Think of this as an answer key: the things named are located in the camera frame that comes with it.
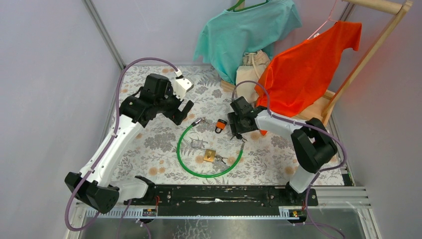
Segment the green cable lock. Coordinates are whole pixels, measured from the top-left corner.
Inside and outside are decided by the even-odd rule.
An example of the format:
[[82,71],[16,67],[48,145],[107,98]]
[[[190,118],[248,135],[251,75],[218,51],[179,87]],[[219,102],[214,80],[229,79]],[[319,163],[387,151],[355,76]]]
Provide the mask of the green cable lock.
[[204,125],[205,123],[196,124],[195,119],[193,122],[183,130],[177,144],[176,144],[176,157],[181,168],[187,173],[200,178],[216,178],[227,175],[232,172],[241,162],[244,154],[244,145],[239,145],[238,152],[234,156],[222,156],[225,157],[225,164],[214,162],[203,161],[203,156],[206,148],[204,146],[198,146],[194,148],[191,146],[193,141],[189,138],[190,133],[194,131],[194,127]]

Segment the cable lock key pair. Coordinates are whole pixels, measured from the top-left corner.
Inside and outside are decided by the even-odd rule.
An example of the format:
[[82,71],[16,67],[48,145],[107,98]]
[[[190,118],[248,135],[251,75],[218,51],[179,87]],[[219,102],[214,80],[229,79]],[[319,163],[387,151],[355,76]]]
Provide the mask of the cable lock key pair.
[[196,120],[196,124],[200,124],[200,123],[206,123],[206,124],[209,124],[209,122],[207,121],[206,117],[201,117],[201,118],[198,118],[198,119]]

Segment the brass padlock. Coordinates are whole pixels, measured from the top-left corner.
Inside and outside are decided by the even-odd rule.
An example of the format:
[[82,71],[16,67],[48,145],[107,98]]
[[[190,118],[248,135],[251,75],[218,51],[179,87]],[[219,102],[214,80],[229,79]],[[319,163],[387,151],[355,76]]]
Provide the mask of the brass padlock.
[[205,162],[214,162],[216,151],[212,149],[206,149],[203,157]]

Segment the black head key bunch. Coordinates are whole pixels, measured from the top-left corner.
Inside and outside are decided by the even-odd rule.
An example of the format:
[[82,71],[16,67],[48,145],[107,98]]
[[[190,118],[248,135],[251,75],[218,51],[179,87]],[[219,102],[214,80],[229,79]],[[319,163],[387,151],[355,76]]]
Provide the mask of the black head key bunch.
[[234,138],[236,138],[236,139],[238,139],[238,140],[242,141],[243,143],[246,143],[246,142],[247,142],[247,139],[245,139],[245,138],[244,138],[241,134],[239,134],[239,133],[237,133],[237,134],[233,135],[233,136],[231,137],[231,140],[232,140],[232,139],[234,139]]

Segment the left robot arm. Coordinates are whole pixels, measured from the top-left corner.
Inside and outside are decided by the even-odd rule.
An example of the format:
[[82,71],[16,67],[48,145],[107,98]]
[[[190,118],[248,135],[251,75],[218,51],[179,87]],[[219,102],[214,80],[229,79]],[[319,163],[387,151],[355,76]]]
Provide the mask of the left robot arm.
[[194,106],[188,101],[179,106],[194,83],[179,76],[172,83],[167,77],[149,74],[136,93],[120,105],[118,125],[113,126],[89,162],[78,172],[70,172],[65,184],[76,199],[101,214],[110,212],[116,204],[137,199],[147,205],[154,200],[152,182],[136,176],[125,181],[112,181],[112,175],[134,138],[158,114],[180,125]]

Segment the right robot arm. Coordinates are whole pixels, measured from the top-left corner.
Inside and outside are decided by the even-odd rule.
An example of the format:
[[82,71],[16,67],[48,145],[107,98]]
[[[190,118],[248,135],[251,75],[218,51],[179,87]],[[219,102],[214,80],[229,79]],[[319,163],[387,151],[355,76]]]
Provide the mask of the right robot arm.
[[299,166],[287,184],[285,197],[288,203],[298,205],[317,173],[338,152],[323,123],[317,118],[296,120],[267,107],[253,107],[244,97],[233,100],[230,106],[233,111],[227,116],[234,137],[240,139],[244,133],[262,130],[292,142]]

